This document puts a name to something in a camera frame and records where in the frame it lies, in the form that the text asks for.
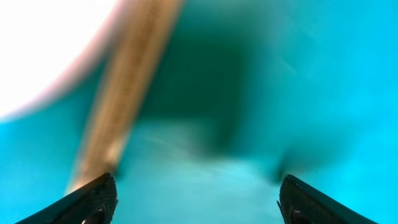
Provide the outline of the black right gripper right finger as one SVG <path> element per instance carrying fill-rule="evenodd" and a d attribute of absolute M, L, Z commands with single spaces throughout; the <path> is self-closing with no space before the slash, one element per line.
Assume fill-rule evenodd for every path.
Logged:
<path fill-rule="evenodd" d="M 291 174 L 283 178 L 277 204 L 285 224 L 376 224 Z"/>

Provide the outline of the wooden chopstick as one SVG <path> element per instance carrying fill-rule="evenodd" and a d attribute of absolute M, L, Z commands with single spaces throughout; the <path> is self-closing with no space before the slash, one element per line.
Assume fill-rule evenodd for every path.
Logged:
<path fill-rule="evenodd" d="M 140 0 L 126 5 L 67 193 L 118 168 L 182 4 Z"/>

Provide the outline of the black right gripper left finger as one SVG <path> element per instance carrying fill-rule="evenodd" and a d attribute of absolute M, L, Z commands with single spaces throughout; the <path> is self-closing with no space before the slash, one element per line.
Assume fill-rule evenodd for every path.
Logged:
<path fill-rule="evenodd" d="M 110 224 L 117 203 L 115 179 L 105 173 L 17 224 Z"/>

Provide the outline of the large white plate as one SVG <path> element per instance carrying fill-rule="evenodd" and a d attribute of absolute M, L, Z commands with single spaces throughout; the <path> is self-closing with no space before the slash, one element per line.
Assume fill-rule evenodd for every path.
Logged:
<path fill-rule="evenodd" d="M 1 122 L 46 105 L 104 54 L 125 0 L 1 0 Z"/>

